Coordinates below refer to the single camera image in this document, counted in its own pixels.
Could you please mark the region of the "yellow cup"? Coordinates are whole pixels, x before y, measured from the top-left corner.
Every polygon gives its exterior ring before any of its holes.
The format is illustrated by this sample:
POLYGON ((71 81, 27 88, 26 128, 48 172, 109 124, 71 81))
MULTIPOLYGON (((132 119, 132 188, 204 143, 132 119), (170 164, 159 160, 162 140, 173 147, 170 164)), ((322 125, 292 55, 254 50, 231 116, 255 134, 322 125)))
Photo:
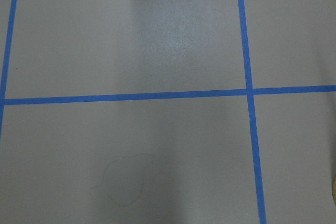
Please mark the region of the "yellow cup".
POLYGON ((336 205, 336 176, 334 176, 334 178, 332 180, 331 190, 332 190, 333 202, 336 205))

